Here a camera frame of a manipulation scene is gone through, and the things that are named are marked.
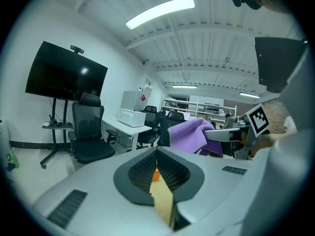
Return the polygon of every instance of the metal shelf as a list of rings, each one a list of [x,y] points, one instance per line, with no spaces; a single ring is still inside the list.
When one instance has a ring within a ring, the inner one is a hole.
[[[215,120],[215,121],[219,121],[219,122],[225,123],[225,120],[220,120],[220,119],[215,119],[215,118],[211,118],[210,120]]]
[[[197,116],[197,114],[205,114],[205,115],[221,117],[219,115],[215,115],[215,114],[212,114],[212,113],[199,111],[198,110],[199,106],[207,106],[207,107],[213,107],[213,108],[225,109],[225,110],[234,110],[235,111],[234,112],[234,117],[236,117],[236,108],[237,108],[237,106],[235,106],[235,108],[231,108],[231,107],[217,106],[217,105],[212,105],[212,104],[207,104],[207,103],[199,103],[199,102],[191,102],[191,101],[183,101],[183,100],[175,100],[175,99],[164,99],[162,102],[165,102],[165,103],[166,102],[174,102],[174,103],[182,103],[182,104],[187,104],[187,105],[195,105],[195,110],[161,106],[161,107],[167,108],[167,109],[175,109],[175,110],[179,110],[179,111],[183,111],[183,112],[195,113],[195,117]]]
[[[188,110],[188,109],[182,109],[182,108],[174,108],[174,107],[165,107],[165,106],[162,106],[162,108],[169,108],[169,109],[176,109],[176,110],[179,110],[179,111],[182,111],[182,112],[192,112],[192,113],[195,113],[196,111],[195,110]]]

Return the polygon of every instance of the purple cloth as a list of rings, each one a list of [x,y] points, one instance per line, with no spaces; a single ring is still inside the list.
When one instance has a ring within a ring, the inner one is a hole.
[[[170,146],[188,153],[196,153],[202,148],[201,155],[214,152],[223,157],[220,142],[207,140],[203,135],[203,131],[206,130],[214,130],[214,127],[203,118],[196,118],[170,127],[168,129]]]

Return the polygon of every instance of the office chair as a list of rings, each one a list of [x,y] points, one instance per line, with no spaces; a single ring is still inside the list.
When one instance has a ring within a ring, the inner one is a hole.
[[[72,104],[74,131],[68,132],[71,150],[79,163],[87,164],[115,154],[102,137],[101,122],[104,107],[100,98],[84,93]]]
[[[185,121],[184,114],[170,111],[166,118],[161,119],[160,138],[157,142],[158,146],[170,146],[168,128],[180,124]]]
[[[211,124],[212,124],[212,126],[215,128],[215,129],[217,129],[217,124],[214,122],[214,121],[212,121],[212,122],[210,122]]]
[[[137,146],[137,148],[148,147],[148,146],[143,146],[143,144],[151,144],[151,147],[153,147],[153,143],[157,140],[157,134],[158,134],[158,122],[159,122],[158,113],[152,113],[146,110],[143,110],[142,112],[146,113],[146,119],[144,121],[144,125],[151,127],[152,129],[139,134],[138,143],[140,145]]]
[[[166,116],[166,111],[165,110],[162,110],[158,113],[160,116]]]
[[[155,114],[158,113],[158,109],[155,106],[146,106],[144,108],[144,111],[149,112],[149,113],[155,113]]]

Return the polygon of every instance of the television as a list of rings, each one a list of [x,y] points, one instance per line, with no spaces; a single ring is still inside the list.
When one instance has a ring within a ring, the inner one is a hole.
[[[107,67],[43,41],[29,73],[25,92],[78,101],[83,93],[100,96]]]

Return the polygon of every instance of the white wall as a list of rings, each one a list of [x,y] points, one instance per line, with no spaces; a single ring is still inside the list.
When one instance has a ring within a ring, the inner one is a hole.
[[[163,86],[158,76],[158,73],[156,73],[150,63],[145,64],[145,72],[141,78],[142,87],[144,86],[146,80],[149,80],[152,83],[152,91],[148,100],[148,105],[156,106],[157,110],[159,111],[162,100],[165,99],[168,94],[165,86]]]
[[[51,131],[41,128],[51,114],[49,98],[25,93],[29,71],[42,41],[69,50],[70,45],[78,46],[85,51],[85,57],[108,67],[100,96],[105,115],[116,114],[124,90],[141,86],[144,65],[104,28],[53,0],[33,0],[16,22],[0,57],[0,118],[7,119],[12,141],[52,142]],[[60,118],[63,103],[58,100],[56,105]],[[67,120],[72,122],[71,104]],[[56,131],[56,138],[62,142],[61,131]]]

